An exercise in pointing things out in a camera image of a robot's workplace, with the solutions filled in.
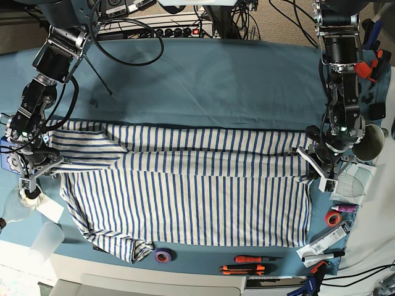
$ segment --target striped shirt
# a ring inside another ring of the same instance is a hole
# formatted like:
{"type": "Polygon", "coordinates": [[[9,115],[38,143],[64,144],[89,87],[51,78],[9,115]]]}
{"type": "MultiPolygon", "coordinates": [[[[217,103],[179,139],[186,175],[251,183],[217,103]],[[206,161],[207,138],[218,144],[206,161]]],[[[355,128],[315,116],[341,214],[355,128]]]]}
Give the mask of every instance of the striped shirt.
{"type": "Polygon", "coordinates": [[[213,246],[306,244],[304,133],[157,128],[68,121],[49,134],[82,235],[133,263],[153,241],[213,246]]]}

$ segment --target screwdriver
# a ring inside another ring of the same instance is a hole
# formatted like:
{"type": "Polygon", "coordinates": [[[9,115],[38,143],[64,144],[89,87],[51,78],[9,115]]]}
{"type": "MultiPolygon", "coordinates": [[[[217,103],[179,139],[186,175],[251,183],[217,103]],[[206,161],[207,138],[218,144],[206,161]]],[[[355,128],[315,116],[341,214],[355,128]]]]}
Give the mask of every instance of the screwdriver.
{"type": "Polygon", "coordinates": [[[275,261],[282,259],[281,257],[270,257],[270,256],[250,256],[250,255],[239,255],[235,257],[235,262],[246,263],[246,262],[263,262],[263,261],[275,261]]]}

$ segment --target blue tablecloth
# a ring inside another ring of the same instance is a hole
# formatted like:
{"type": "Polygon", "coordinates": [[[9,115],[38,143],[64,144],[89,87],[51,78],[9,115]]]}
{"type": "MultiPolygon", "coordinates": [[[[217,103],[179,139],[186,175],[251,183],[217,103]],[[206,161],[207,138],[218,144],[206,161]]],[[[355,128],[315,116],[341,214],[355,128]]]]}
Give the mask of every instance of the blue tablecloth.
{"type": "MultiPolygon", "coordinates": [[[[80,95],[72,118],[177,126],[221,126],[226,128],[303,130],[318,125],[325,111],[325,95],[318,76],[320,53],[315,49],[253,41],[215,39],[166,39],[164,55],[146,67],[126,67],[104,57],[95,47],[88,57],[114,94],[110,96],[84,61],[75,72],[80,95]]],[[[134,62],[149,60],[157,54],[154,39],[111,41],[106,49],[117,57],[134,62]]],[[[35,75],[30,67],[37,50],[0,56],[1,112],[13,114],[20,105],[22,90],[35,75]]],[[[365,60],[372,60],[372,52],[365,60]]],[[[371,90],[373,102],[384,102],[390,69],[371,90]]],[[[368,81],[361,81],[367,95],[368,81]]],[[[67,85],[57,111],[62,116],[69,108],[72,85],[67,85]]],[[[367,105],[361,104],[366,114],[367,105]]],[[[2,208],[17,176],[0,170],[2,208]]],[[[41,178],[45,193],[64,205],[59,197],[59,181],[41,178]]],[[[312,219],[308,241],[326,230],[323,217],[332,206],[328,194],[313,183],[312,219]]],[[[0,239],[30,245],[46,220],[39,213],[8,225],[0,239]]],[[[94,251],[82,238],[69,213],[60,219],[66,240],[56,253],[85,260],[129,266],[109,254],[94,251]]],[[[333,246],[341,249],[345,240],[333,246]]],[[[296,249],[282,247],[203,247],[156,243],[177,253],[175,261],[158,265],[150,255],[134,268],[181,273],[218,274],[218,267],[233,262],[235,255],[283,257],[274,262],[273,276],[309,274],[296,249]]],[[[332,260],[329,272],[335,274],[339,258],[332,260]]]]}

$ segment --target tape roll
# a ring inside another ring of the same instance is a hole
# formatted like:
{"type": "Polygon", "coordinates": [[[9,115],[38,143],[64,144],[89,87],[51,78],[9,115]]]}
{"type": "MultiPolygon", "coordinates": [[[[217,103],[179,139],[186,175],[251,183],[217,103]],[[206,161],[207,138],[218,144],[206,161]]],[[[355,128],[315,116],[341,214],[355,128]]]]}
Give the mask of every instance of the tape roll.
{"type": "Polygon", "coordinates": [[[170,249],[157,249],[154,256],[156,262],[160,264],[168,263],[172,260],[170,249]]]}
{"type": "Polygon", "coordinates": [[[328,225],[329,227],[335,227],[335,226],[339,225],[341,222],[340,213],[337,211],[334,211],[334,210],[329,211],[325,215],[325,222],[326,222],[326,225],[328,225]]]}

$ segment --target marker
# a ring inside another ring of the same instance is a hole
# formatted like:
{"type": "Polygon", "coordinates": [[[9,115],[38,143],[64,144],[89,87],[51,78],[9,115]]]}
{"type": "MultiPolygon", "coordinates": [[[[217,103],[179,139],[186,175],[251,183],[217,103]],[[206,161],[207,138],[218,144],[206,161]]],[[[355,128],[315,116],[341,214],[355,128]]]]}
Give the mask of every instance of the marker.
{"type": "Polygon", "coordinates": [[[332,210],[338,212],[347,212],[347,213],[354,213],[357,209],[356,205],[334,205],[332,210]]]}
{"type": "Polygon", "coordinates": [[[342,257],[345,256],[346,253],[344,252],[333,252],[329,254],[322,254],[322,255],[316,255],[316,256],[306,256],[302,258],[302,262],[311,262],[311,261],[321,261],[321,260],[327,260],[327,259],[332,259],[336,257],[342,257]]]}

